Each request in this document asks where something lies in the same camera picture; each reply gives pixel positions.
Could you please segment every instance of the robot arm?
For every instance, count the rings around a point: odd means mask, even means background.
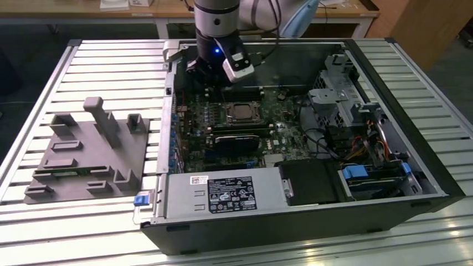
[[[310,24],[317,4],[318,0],[194,0],[198,56],[187,66],[189,74],[213,87],[230,86],[250,76],[254,66],[238,23],[277,29],[282,37],[297,38]]]

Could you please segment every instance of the wooden cabinet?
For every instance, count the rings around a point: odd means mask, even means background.
[[[427,70],[473,17],[473,0],[371,0],[379,8],[366,37],[393,37]]]

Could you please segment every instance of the wooden table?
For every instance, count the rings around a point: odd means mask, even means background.
[[[311,23],[357,24],[353,38],[366,35],[378,11],[369,11],[359,0],[317,10]],[[0,24],[142,24],[153,23],[161,39],[167,39],[166,25],[193,23],[179,0],[154,0],[150,7],[130,7],[127,11],[101,12],[99,0],[1,0]]]

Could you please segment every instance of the table leg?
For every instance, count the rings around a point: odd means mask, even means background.
[[[157,34],[158,34],[159,39],[169,39],[167,19],[158,18],[154,20],[154,23],[155,23]]]
[[[46,29],[49,30],[49,33],[51,35],[55,35],[58,33],[58,25],[57,24],[54,24],[54,25],[46,24],[45,26],[46,26]]]
[[[370,23],[373,22],[373,18],[363,18],[359,20],[358,25],[354,28],[351,38],[359,39],[366,36]]]

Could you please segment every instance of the cpu socket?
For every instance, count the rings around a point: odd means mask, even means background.
[[[255,102],[227,103],[226,122],[230,125],[259,124],[261,117],[258,112],[259,104]]]

